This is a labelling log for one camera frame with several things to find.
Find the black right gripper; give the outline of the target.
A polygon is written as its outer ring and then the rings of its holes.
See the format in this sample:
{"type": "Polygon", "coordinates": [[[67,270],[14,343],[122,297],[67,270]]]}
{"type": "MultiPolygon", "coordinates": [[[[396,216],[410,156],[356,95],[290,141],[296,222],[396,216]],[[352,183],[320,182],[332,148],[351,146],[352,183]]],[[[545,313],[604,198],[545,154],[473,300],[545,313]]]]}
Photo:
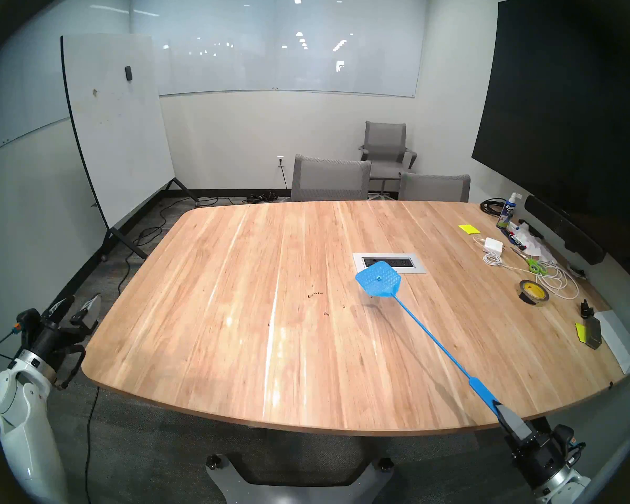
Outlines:
{"type": "Polygon", "coordinates": [[[505,430],[515,467],[529,486],[543,486],[566,465],[568,439],[556,433],[536,433],[514,411],[499,401],[492,402],[505,430]]]}

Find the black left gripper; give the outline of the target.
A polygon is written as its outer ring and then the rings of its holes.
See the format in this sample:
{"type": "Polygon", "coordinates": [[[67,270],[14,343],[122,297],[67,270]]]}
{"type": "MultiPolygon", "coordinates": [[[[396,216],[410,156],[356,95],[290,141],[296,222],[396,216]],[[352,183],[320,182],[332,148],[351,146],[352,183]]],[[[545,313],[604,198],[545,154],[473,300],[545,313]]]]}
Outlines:
{"type": "MultiPolygon", "coordinates": [[[[74,296],[58,300],[42,312],[41,320],[61,322],[74,303],[74,296]]],[[[68,355],[82,353],[82,342],[87,337],[86,330],[97,328],[100,309],[101,294],[95,293],[71,317],[73,327],[59,328],[54,323],[44,323],[40,334],[32,343],[32,354],[50,367],[61,367],[68,355]]]]}

